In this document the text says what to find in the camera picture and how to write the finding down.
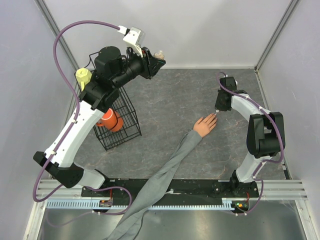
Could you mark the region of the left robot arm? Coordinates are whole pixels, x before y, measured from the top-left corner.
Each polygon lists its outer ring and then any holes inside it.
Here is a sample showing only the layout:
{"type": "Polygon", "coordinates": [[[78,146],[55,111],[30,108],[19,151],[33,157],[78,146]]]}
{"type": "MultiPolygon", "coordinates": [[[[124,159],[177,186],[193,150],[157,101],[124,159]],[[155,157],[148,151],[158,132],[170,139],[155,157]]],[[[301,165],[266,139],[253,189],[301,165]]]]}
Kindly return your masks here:
{"type": "Polygon", "coordinates": [[[64,187],[88,186],[99,197],[109,193],[106,177],[97,170],[76,165],[74,158],[90,130],[119,98],[120,88],[137,76],[152,79],[166,64],[161,53],[151,54],[147,47],[141,50],[138,55],[128,47],[123,55],[115,46],[102,48],[94,59],[95,69],[79,94],[79,105],[73,115],[56,140],[45,151],[34,154],[33,159],[64,187]]]}

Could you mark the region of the mannequin hand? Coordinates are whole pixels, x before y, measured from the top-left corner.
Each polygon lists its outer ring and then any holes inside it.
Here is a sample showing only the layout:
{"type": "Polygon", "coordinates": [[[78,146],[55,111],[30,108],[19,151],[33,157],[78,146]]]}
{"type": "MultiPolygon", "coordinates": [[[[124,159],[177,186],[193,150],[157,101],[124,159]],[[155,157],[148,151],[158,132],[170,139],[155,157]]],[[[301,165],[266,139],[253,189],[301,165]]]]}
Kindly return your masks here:
{"type": "Polygon", "coordinates": [[[193,126],[193,130],[200,135],[201,138],[207,136],[217,125],[217,115],[211,113],[206,117],[200,118],[193,126]]]}

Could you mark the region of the grey sleeve forearm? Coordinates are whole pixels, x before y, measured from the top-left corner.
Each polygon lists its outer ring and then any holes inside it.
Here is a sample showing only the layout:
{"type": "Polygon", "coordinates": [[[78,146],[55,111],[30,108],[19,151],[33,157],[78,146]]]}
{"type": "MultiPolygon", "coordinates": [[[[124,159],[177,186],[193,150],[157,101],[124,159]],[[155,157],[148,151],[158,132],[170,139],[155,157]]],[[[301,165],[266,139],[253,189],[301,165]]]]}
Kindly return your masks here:
{"type": "Polygon", "coordinates": [[[138,235],[145,213],[167,192],[182,160],[198,145],[202,137],[190,130],[186,133],[168,161],[152,175],[139,191],[131,207],[123,215],[108,240],[133,240],[138,235]]]}

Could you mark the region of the nail polish bottle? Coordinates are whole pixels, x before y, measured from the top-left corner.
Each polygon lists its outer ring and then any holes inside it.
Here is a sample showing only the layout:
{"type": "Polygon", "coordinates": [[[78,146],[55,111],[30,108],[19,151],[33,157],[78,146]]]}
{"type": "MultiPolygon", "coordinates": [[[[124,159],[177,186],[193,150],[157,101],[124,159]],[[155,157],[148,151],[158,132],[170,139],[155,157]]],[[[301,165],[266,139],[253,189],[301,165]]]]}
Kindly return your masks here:
{"type": "Polygon", "coordinates": [[[159,52],[155,52],[153,55],[154,58],[158,59],[158,60],[164,60],[165,56],[162,50],[160,50],[159,52]]]}

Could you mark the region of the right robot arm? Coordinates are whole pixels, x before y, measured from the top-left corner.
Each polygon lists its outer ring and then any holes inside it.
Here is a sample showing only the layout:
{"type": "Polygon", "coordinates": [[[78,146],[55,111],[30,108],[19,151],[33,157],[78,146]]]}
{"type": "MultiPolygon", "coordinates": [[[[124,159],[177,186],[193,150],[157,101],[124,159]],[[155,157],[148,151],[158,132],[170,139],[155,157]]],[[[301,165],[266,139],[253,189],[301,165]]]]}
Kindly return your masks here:
{"type": "Polygon", "coordinates": [[[246,147],[247,155],[240,167],[230,177],[229,191],[235,197],[242,196],[266,163],[281,162],[285,149],[284,117],[280,112],[272,112],[255,102],[232,76],[221,73],[218,78],[220,89],[215,102],[215,110],[227,112],[235,110],[248,122],[246,147]],[[277,154],[280,159],[273,160],[277,154]]]}

